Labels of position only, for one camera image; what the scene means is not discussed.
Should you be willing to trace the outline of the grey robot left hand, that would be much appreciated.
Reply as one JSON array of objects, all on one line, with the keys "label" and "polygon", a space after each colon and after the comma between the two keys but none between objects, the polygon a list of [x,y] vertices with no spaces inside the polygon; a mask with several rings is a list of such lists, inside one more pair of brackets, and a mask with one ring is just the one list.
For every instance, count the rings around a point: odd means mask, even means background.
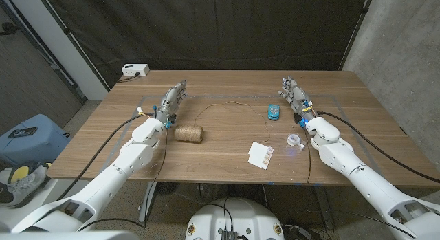
[{"label": "grey robot left hand", "polygon": [[171,87],[162,97],[157,108],[155,119],[159,120],[164,126],[171,122],[171,118],[176,114],[179,105],[187,96],[186,80],[182,80],[175,86]]}]

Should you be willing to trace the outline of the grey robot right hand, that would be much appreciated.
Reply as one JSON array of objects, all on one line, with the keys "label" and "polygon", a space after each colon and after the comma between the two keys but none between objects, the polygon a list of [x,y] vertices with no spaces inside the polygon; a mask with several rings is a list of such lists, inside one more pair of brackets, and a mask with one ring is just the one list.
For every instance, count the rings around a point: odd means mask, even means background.
[{"label": "grey robot right hand", "polygon": [[294,121],[300,127],[305,128],[310,120],[316,118],[312,101],[291,76],[282,79],[282,87],[278,94],[290,104],[294,112]]}]

